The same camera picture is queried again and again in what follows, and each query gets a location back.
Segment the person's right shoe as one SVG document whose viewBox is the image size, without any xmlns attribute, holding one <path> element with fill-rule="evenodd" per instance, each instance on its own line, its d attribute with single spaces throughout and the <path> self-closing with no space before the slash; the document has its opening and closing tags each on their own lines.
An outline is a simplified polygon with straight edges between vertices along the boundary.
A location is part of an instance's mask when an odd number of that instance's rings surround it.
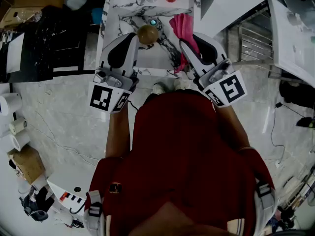
<svg viewBox="0 0 315 236">
<path fill-rule="evenodd" d="M 174 81 L 174 91 L 191 89 L 191 80 L 176 79 Z"/>
</svg>

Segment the white round appliance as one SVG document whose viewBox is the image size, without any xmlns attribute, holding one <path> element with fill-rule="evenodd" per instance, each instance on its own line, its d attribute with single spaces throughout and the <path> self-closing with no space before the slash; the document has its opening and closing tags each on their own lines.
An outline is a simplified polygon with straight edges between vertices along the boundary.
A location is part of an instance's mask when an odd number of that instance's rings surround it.
<svg viewBox="0 0 315 236">
<path fill-rule="evenodd" d="M 22 98 L 18 93 L 0 95 L 0 115 L 7 116 L 21 109 Z"/>
</svg>

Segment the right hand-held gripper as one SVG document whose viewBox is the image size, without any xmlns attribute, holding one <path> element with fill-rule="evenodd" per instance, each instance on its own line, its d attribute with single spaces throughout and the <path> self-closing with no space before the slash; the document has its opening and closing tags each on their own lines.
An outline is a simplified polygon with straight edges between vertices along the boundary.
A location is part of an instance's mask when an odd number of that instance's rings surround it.
<svg viewBox="0 0 315 236">
<path fill-rule="evenodd" d="M 201 94 L 217 107 L 227 107 L 247 95 L 239 70 L 227 58 L 223 46 L 215 39 L 198 32 L 193 33 L 197 51 L 180 39 L 182 53 L 196 72 L 196 83 Z"/>
</svg>

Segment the black bag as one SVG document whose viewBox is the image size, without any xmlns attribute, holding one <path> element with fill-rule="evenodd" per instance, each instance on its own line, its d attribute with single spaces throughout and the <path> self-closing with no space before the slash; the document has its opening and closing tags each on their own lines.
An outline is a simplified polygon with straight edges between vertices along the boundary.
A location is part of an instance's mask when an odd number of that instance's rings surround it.
<svg viewBox="0 0 315 236">
<path fill-rule="evenodd" d="M 312 86 L 305 84 L 293 86 L 289 82 L 281 82 L 279 91 L 286 103 L 293 103 L 315 110 L 315 88 Z"/>
</svg>

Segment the small cardboard box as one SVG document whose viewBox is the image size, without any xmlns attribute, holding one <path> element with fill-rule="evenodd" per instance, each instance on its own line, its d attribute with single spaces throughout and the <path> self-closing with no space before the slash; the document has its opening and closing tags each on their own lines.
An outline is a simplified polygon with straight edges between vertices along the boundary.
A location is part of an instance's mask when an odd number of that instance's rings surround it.
<svg viewBox="0 0 315 236">
<path fill-rule="evenodd" d="M 25 145 L 21 151 L 14 148 L 7 153 L 7 156 L 29 184 L 45 173 L 38 151 L 29 145 Z"/>
</svg>

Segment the beige bowl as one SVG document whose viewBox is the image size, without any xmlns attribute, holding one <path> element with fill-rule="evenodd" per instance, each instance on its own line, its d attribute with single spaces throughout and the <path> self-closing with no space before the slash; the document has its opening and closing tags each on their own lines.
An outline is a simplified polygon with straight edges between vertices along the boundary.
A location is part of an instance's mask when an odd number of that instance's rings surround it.
<svg viewBox="0 0 315 236">
<path fill-rule="evenodd" d="M 139 42 L 143 45 L 151 45 L 158 40 L 159 33 L 156 27 L 143 25 L 137 30 Z"/>
</svg>

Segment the person's red shirt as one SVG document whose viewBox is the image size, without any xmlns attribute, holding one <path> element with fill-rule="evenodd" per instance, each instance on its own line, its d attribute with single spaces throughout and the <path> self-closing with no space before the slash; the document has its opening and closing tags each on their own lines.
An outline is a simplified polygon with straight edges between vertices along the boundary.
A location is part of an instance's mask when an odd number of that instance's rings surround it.
<svg viewBox="0 0 315 236">
<path fill-rule="evenodd" d="M 149 102 L 130 153 L 99 161 L 84 226 L 91 236 L 259 236 L 276 206 L 261 156 L 228 145 L 212 103 Z"/>
</svg>

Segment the white marble sink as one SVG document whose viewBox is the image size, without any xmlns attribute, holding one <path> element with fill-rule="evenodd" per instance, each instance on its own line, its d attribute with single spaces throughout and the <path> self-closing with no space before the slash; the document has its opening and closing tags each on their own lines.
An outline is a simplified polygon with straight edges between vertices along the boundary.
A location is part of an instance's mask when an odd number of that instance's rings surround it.
<svg viewBox="0 0 315 236">
<path fill-rule="evenodd" d="M 157 0 L 138 6 L 137 0 L 105 0 L 99 30 L 96 66 L 99 66 L 103 49 L 114 39 L 130 32 L 137 32 L 150 20 L 157 21 L 158 40 L 151 45 L 139 46 L 136 69 L 140 74 L 167 76 L 181 63 L 179 39 L 169 24 L 180 13 L 200 15 L 201 0 Z"/>
</svg>

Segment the person's left forearm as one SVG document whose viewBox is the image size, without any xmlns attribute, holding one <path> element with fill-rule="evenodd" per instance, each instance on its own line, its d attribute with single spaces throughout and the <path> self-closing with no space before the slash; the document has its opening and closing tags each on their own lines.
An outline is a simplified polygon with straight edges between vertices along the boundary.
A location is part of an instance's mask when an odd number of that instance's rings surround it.
<svg viewBox="0 0 315 236">
<path fill-rule="evenodd" d="M 110 115 L 105 157 L 124 158 L 130 153 L 130 130 L 128 105 L 118 113 Z"/>
</svg>

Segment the red cloth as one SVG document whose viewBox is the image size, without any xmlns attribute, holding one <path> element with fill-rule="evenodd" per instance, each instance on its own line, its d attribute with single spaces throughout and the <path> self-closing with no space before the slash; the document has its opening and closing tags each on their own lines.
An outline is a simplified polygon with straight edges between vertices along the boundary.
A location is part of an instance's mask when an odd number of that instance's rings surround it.
<svg viewBox="0 0 315 236">
<path fill-rule="evenodd" d="M 186 13 L 180 13 L 170 19 L 169 23 L 173 29 L 174 34 L 179 39 L 187 42 L 200 57 L 199 48 L 193 38 L 193 17 Z"/>
</svg>

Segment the blue container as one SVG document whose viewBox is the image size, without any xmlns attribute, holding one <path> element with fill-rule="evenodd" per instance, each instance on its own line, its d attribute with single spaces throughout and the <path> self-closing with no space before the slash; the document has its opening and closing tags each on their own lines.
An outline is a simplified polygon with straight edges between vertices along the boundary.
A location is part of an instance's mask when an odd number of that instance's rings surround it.
<svg viewBox="0 0 315 236">
<path fill-rule="evenodd" d="M 101 24 L 103 9 L 100 7 L 92 9 L 92 20 L 96 25 Z"/>
</svg>

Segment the person's shoe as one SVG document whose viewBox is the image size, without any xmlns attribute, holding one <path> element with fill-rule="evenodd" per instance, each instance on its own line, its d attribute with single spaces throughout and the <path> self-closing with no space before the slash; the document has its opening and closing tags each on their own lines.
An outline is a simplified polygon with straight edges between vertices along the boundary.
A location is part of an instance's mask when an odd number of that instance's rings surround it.
<svg viewBox="0 0 315 236">
<path fill-rule="evenodd" d="M 157 82 L 153 85 L 152 94 L 160 95 L 166 93 L 167 88 L 162 82 Z"/>
<path fill-rule="evenodd" d="M 191 80 L 176 79 L 174 81 L 174 91 L 191 89 Z"/>
</svg>

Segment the black office chair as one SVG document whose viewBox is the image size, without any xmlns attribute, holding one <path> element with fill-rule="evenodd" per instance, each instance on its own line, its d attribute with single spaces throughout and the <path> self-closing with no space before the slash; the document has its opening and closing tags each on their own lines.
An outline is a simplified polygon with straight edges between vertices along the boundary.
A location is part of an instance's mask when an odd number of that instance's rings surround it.
<svg viewBox="0 0 315 236">
<path fill-rule="evenodd" d="M 36 222 L 43 222 L 48 219 L 48 210 L 55 202 L 54 194 L 49 198 L 46 197 L 49 194 L 48 190 L 49 186 L 45 185 L 35 193 L 35 187 L 32 186 L 25 197 L 19 198 L 24 213 Z"/>
</svg>

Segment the metal rack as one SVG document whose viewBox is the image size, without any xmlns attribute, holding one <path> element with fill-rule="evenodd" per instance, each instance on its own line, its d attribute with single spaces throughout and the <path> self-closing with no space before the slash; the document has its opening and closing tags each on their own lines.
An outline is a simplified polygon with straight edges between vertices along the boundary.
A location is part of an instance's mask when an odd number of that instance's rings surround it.
<svg viewBox="0 0 315 236">
<path fill-rule="evenodd" d="M 273 43 L 267 2 L 254 7 L 227 28 L 227 47 L 235 66 L 271 69 Z"/>
</svg>

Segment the white board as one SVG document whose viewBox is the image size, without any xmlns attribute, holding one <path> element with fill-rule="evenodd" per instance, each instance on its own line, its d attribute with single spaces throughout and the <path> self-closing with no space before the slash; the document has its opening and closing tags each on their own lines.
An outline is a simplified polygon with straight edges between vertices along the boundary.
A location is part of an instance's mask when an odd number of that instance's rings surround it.
<svg viewBox="0 0 315 236">
<path fill-rule="evenodd" d="M 20 71 L 21 56 L 25 34 L 22 33 L 14 37 L 8 45 L 6 72 L 13 73 Z"/>
</svg>

